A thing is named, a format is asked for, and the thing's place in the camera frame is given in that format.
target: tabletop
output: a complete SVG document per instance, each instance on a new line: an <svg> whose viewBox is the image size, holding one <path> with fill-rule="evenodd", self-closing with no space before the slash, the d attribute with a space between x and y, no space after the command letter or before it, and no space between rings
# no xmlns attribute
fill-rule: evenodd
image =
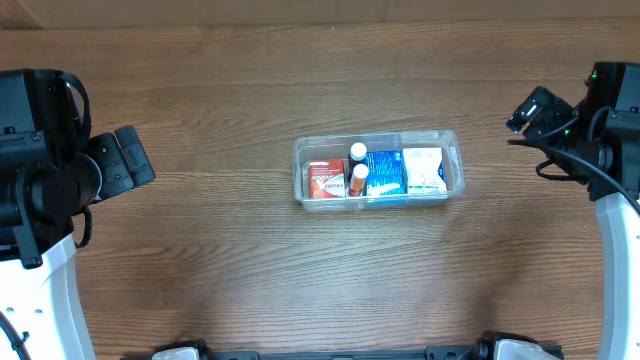
<svg viewBox="0 0 640 360"><path fill-rule="evenodd" d="M0 68L77 75L93 134L134 125L157 179L92 207L77 256L96 352L175 340L263 353L423 349L484 330L595 359L602 253L577 183L538 178L505 121L537 86L576 104L638 61L636 19L0 31ZM442 206L309 213L302 136L451 129Z"/></svg>

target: blue box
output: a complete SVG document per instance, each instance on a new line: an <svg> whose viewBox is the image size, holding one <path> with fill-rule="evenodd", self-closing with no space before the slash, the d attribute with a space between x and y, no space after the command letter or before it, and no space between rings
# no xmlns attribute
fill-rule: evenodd
<svg viewBox="0 0 640 360"><path fill-rule="evenodd" d="M407 193L401 151L369 152L364 164L369 167L365 187L367 196Z"/></svg>

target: bottle cap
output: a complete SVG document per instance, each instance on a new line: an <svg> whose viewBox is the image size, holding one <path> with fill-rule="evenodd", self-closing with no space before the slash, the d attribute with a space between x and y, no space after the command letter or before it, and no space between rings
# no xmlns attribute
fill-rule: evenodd
<svg viewBox="0 0 640 360"><path fill-rule="evenodd" d="M349 156L355 161L360 161L367 156L367 147L363 143L355 143L351 145Z"/></svg>
<svg viewBox="0 0 640 360"><path fill-rule="evenodd" d="M353 168L353 177L366 179L369 176L369 168L365 164L358 164Z"/></svg>

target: background wall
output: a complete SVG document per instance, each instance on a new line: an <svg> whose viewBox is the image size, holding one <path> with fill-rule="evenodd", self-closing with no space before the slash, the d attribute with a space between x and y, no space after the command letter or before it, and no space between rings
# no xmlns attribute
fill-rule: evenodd
<svg viewBox="0 0 640 360"><path fill-rule="evenodd" d="M0 28L640 16L637 0L0 0Z"/></svg>

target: transparent bin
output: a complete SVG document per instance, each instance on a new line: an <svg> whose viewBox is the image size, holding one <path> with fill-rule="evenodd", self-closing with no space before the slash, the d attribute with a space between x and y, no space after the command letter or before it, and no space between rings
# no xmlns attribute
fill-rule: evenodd
<svg viewBox="0 0 640 360"><path fill-rule="evenodd" d="M313 199L310 196L309 162L319 159L343 159L345 175L351 145L364 143L367 151L393 151L404 148L439 147L447 191L429 194L395 194ZM431 206L442 204L464 190L462 158L456 134L451 130L406 131L384 134L332 135L299 138L293 144L294 194L308 211L345 211L382 207Z"/></svg>

